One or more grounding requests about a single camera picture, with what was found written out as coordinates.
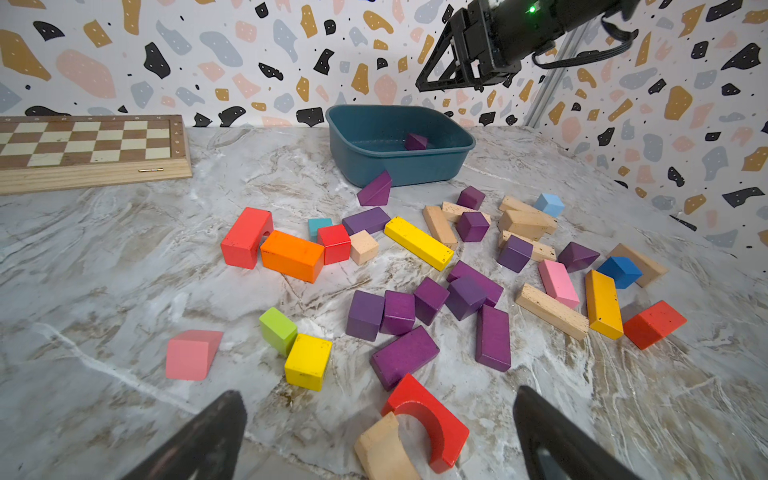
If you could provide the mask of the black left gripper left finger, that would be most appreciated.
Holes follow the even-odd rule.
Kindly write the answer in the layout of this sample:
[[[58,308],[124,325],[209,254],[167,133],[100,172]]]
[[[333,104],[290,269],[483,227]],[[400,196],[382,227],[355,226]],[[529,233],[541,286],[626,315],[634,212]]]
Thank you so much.
[[[231,479],[246,421],[241,394],[227,390],[125,477]]]

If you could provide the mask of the dark purple triangular block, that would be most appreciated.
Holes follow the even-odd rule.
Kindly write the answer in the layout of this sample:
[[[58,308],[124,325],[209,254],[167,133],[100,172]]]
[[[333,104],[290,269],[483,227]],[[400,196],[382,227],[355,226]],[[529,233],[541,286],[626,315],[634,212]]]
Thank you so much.
[[[405,139],[405,148],[408,151],[420,151],[428,148],[428,139],[425,136],[408,133]]]

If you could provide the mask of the purple cube block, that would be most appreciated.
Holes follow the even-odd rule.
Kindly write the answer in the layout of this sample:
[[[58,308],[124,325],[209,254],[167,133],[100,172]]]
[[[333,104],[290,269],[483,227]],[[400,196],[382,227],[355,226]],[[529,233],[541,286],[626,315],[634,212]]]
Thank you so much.
[[[460,192],[457,204],[472,210],[479,210],[485,198],[485,193],[473,186],[468,186]]]
[[[456,229],[464,242],[480,242],[490,228],[489,221],[480,212],[464,212],[457,221]]]

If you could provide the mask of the purple triangular prism block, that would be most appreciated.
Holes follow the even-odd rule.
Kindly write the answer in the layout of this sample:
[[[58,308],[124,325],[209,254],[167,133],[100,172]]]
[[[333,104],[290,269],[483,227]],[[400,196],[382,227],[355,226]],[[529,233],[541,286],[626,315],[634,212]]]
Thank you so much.
[[[358,192],[359,204],[363,207],[385,206],[389,202],[391,188],[392,178],[384,171]]]

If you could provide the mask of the teal plastic storage bin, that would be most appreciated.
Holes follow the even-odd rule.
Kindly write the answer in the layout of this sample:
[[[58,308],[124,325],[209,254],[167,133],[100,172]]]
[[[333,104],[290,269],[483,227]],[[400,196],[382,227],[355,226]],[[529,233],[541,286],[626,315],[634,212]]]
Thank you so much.
[[[450,180],[476,145],[451,118],[421,106],[336,105],[325,119],[336,166],[360,188],[384,171],[394,187]],[[425,136],[428,148],[408,151],[408,133]]]

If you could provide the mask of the red arch block front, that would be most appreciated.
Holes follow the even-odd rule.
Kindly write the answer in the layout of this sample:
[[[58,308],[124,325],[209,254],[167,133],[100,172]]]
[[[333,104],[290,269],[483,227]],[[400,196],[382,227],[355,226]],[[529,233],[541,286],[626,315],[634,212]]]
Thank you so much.
[[[387,399],[381,415],[389,413],[409,415],[422,424],[430,439],[429,466],[436,474],[456,465],[470,431],[412,374],[407,374]]]

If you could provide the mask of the red arch block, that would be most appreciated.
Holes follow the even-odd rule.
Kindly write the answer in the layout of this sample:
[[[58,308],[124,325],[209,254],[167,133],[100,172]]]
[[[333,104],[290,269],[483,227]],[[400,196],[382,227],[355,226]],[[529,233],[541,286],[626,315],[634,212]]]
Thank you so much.
[[[262,240],[273,231],[271,212],[245,208],[220,244],[225,264],[253,269]]]
[[[422,424],[430,439],[429,466],[436,474],[456,465],[470,431],[412,374],[407,374],[387,399],[381,415],[389,413],[409,415]]]

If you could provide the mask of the pink wedge block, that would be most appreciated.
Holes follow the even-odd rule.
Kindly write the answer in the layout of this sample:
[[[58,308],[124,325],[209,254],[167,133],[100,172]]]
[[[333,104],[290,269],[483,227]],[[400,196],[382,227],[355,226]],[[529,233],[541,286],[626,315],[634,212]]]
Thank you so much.
[[[188,330],[167,344],[165,375],[168,379],[202,381],[208,376],[223,333]]]

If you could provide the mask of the natural wood long plank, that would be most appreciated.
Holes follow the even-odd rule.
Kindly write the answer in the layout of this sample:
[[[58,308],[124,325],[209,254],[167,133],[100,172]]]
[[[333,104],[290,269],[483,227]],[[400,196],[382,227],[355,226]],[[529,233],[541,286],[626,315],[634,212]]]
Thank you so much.
[[[528,283],[522,286],[515,302],[575,340],[584,340],[588,335],[589,321],[584,315]]]

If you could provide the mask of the red wedge block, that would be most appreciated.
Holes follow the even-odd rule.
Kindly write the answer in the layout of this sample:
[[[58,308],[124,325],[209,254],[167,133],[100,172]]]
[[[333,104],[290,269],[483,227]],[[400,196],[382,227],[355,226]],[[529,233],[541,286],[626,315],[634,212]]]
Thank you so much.
[[[681,326],[687,319],[666,301],[659,301],[624,323],[624,335],[640,350],[656,344]]]

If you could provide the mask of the pink rectangular block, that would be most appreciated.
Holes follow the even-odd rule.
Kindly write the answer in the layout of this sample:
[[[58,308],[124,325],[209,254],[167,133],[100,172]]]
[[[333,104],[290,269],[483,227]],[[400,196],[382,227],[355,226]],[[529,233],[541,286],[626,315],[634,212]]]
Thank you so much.
[[[576,309],[580,305],[580,299],[562,263],[542,260],[538,263],[538,271],[545,291],[550,297],[571,309]]]

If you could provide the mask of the natural wood arch block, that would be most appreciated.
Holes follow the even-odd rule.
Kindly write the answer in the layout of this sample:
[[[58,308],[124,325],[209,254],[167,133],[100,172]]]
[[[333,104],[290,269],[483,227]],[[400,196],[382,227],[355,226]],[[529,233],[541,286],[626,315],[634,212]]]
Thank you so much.
[[[399,437],[399,423],[393,412],[363,432],[354,445],[355,453],[369,479],[420,479]]]

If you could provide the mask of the natural wood small cube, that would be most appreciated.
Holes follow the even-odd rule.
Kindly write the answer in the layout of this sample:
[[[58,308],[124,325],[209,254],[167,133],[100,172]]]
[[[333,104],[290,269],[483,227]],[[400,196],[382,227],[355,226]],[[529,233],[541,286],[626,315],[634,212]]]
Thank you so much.
[[[357,264],[372,260],[379,252],[379,243],[366,230],[361,230],[350,236],[350,258]]]

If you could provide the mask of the natural wood plank block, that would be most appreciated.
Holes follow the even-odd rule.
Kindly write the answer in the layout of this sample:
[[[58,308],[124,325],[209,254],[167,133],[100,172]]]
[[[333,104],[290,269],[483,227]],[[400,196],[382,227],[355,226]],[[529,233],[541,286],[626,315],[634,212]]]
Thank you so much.
[[[610,256],[626,257],[630,259],[642,272],[642,276],[636,281],[641,288],[647,288],[669,272],[669,269],[656,262],[649,256],[619,243],[609,253]]]

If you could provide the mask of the orange rectangular block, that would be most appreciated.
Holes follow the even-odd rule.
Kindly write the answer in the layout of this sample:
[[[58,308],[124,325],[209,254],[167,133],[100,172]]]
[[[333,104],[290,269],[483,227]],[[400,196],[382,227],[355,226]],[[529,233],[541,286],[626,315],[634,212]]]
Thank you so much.
[[[314,283],[324,266],[325,248],[293,235],[273,231],[260,247],[264,267]]]

